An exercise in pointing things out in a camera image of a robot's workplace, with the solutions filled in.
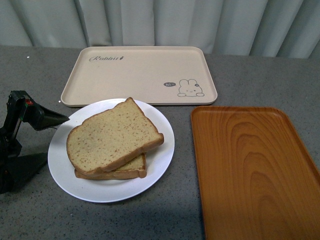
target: white plate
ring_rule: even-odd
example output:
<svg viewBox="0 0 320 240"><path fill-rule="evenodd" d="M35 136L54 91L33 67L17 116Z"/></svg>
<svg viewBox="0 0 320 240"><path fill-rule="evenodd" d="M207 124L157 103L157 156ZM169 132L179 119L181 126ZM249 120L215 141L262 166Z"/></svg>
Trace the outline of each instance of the white plate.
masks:
<svg viewBox="0 0 320 240"><path fill-rule="evenodd" d="M125 99L109 99L85 106L72 114L70 120L55 132L48 150L48 166L55 182L68 194L89 202L111 203L136 196L150 188L167 170L175 150L175 137L166 117L153 106L136 100L144 114L153 122L164 143L146 154L147 175L145 178L130 180L87 180L76 178L74 167L67 155L69 132L85 119L115 105Z"/></svg>

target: beige tray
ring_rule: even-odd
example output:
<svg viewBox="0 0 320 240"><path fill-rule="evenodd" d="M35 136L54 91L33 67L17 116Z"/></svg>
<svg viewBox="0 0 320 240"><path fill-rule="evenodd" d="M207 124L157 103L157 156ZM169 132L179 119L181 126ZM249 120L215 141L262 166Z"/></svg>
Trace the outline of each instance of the beige tray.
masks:
<svg viewBox="0 0 320 240"><path fill-rule="evenodd" d="M81 51L61 101L83 107L133 97L152 105L203 105L218 94L196 47L88 47Z"/></svg>
<svg viewBox="0 0 320 240"><path fill-rule="evenodd" d="M320 239L320 174L287 115L198 106L191 122L206 239Z"/></svg>

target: robotic arm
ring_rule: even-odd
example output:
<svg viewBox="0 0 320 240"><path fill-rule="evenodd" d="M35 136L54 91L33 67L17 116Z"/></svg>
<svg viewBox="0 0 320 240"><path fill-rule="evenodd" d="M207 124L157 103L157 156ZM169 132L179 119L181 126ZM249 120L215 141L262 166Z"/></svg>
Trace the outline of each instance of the robotic arm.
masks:
<svg viewBox="0 0 320 240"><path fill-rule="evenodd" d="M47 161L44 153L18 157L22 146L16 136L21 122L41 131L69 120L67 116L37 104L23 90L11 91L6 107L7 115L0 128L0 194L32 177Z"/></svg>

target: bread crust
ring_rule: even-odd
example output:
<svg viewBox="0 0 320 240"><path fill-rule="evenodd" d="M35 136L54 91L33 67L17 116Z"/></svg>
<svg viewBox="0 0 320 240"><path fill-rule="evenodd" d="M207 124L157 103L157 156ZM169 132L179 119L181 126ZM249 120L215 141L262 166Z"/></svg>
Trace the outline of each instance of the bread crust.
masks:
<svg viewBox="0 0 320 240"><path fill-rule="evenodd" d="M79 179L87 179L87 180L128 180L135 178L145 178L147 176L147 164L146 164L146 156L142 154L143 166L137 169L128 169L128 170L112 170L105 171L100 175L96 176L87 176L74 169L74 174Z"/></svg>
<svg viewBox="0 0 320 240"><path fill-rule="evenodd" d="M127 162L129 162L133 158L137 157L138 155L140 155L142 153L145 153L145 152L147 152L147 151L149 151L151 149L154 149L154 148L156 148L156 147L158 147L158 146L160 146L161 144L164 143L164 135L162 133L159 133L159 131L156 128L156 126L152 123L152 121L148 117L146 117L144 112L139 108L139 106L135 103L135 101L133 100L132 97L127 98L124 102L120 102L115 107L121 106L122 104L125 104L126 102L129 102L129 101L132 101L137 106L137 109L140 111L140 114L142 114L144 119L147 120L150 123L151 126L153 126L153 131L154 131L154 133L157 134L157 139L149 141L148 143L137 147L136 149L132 150L131 152L128 152L128 153L118 157L117 159L113 159L111 162L106 163L105 165L101 165L101 166L96 167L96 168L94 168L92 170L85 170L85 169L83 169L82 166L80 166L77 163L77 160L75 159L75 156L71 154L71 150L70 150L70 147L69 147L69 142L70 142L70 139L72 138L72 135L76 131L81 131L81 126L86 124L88 121L99 117L99 115L105 114L108 111L113 110L114 108L107 109L107 110L105 110L103 112L97 113L97 114L87 118L86 120L84 120L81 125L76 126L74 129L72 129L70 131L68 137L67 137L67 140L66 140L67 155L68 155L68 158L69 158L71 164L77 170L77 172L79 172L82 175L88 176L88 177L97 177L97 176L103 174L104 172L110 172L112 170L115 170L115 169L119 168L120 166L123 166L124 164L126 164Z"/></svg>

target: orange tray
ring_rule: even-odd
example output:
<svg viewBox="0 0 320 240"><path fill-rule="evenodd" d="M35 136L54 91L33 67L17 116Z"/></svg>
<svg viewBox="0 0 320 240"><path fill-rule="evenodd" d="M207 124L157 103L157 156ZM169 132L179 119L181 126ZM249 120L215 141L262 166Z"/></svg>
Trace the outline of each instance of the orange tray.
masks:
<svg viewBox="0 0 320 240"><path fill-rule="evenodd" d="M286 114L198 106L191 123L207 239L320 239L320 174Z"/></svg>

